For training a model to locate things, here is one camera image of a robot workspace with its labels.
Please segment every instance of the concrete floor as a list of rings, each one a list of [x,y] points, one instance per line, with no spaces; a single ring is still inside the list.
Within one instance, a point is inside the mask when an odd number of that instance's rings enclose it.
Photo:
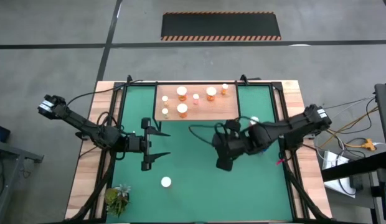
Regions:
[[[0,44],[104,43],[115,0],[0,0]],[[159,42],[165,11],[275,11],[283,40],[386,39],[381,0],[124,0],[113,42]],[[10,143],[45,154],[14,192],[6,223],[42,223],[64,217],[81,142],[75,130],[37,113],[45,94],[66,100],[93,90],[103,49],[0,50],[0,125]],[[241,74],[299,80],[306,105],[331,106],[371,96],[386,82],[386,45],[113,49],[104,80],[221,80]],[[72,104],[88,115],[91,97]],[[332,116],[342,108],[329,110]],[[365,103],[333,119],[334,128],[365,113]],[[384,141],[378,113],[372,129],[343,136]],[[366,127],[367,121],[357,129]],[[322,134],[319,142],[327,137]],[[338,151],[335,143],[328,149]],[[380,146],[378,152],[385,151]],[[363,151],[367,155],[373,152]],[[331,202],[341,221],[371,222],[368,209]]]

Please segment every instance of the black floor mat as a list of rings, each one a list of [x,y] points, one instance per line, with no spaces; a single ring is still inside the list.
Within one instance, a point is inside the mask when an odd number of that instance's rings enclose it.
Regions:
[[[163,41],[281,40],[273,12],[167,12]]]

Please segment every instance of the potted plant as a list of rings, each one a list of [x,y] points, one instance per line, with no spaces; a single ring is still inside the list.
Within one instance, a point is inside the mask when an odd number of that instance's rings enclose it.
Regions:
[[[129,191],[131,187],[126,187],[120,184],[119,187],[113,187],[106,190],[105,202],[107,204],[107,212],[111,215],[120,215],[125,211],[125,207],[129,204]]]

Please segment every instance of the green mat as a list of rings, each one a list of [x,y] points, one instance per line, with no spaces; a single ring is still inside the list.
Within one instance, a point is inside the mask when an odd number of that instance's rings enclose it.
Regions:
[[[242,116],[275,120],[268,86],[240,86],[238,94]],[[154,87],[128,87],[122,120],[127,132],[143,134],[141,118],[152,117],[153,99]],[[241,122],[243,128],[248,125]],[[227,172],[216,168],[215,149],[195,138],[190,124],[215,122],[162,122],[161,131],[171,137],[151,136],[151,153],[171,154],[159,158],[150,171],[140,170],[142,154],[116,162],[113,186],[130,185],[131,203],[120,217],[108,215],[107,223],[292,220],[283,166],[276,166],[277,142],[265,153],[239,157]],[[195,131],[209,141],[214,134],[212,128]],[[164,176],[172,179],[168,189],[161,187]]]

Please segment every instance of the wooden table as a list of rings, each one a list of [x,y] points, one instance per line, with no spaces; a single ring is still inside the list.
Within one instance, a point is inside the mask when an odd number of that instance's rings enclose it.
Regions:
[[[297,80],[277,80],[277,81],[251,81],[251,82],[281,82],[283,84],[283,92],[285,94],[285,101],[287,105],[288,115],[294,116],[300,114],[304,111],[304,103],[299,90],[299,85]],[[103,81],[98,82],[96,86],[96,91],[107,90],[113,88],[114,81]],[[112,91],[105,93],[96,94],[93,97],[93,103],[90,110],[89,120],[96,122],[100,113],[108,111],[110,107]],[[283,114],[281,112],[281,103],[278,94],[275,95],[276,104],[278,107],[279,117],[282,118]],[[114,117],[117,118],[118,108],[120,107],[120,98],[118,97],[116,101],[116,108]],[[304,141],[305,144],[313,146],[313,142],[309,140]],[[82,144],[80,153],[84,153],[87,150],[93,148],[94,145],[90,141],[85,141]],[[95,186],[95,180],[98,171],[98,164],[100,158],[101,149],[95,149],[92,152],[85,154],[77,164],[75,171],[74,182],[72,185],[72,190],[70,193],[70,198],[67,205],[67,210],[65,218],[73,217],[81,208],[81,206],[87,201],[90,194],[93,192]],[[328,217],[331,217],[331,210],[329,202],[327,199],[326,191],[323,184],[323,179],[321,175],[321,170],[319,168],[318,159],[316,152],[312,149],[308,149],[303,146],[300,150],[297,151],[299,169],[301,172],[301,178],[303,181],[303,186],[305,191],[311,197],[313,202],[319,207],[319,209]],[[297,216],[299,218],[303,217],[301,203],[297,191],[293,187],[294,201],[296,204]],[[102,206],[103,206],[103,194],[104,190],[101,193],[99,198],[96,217],[101,216]]]

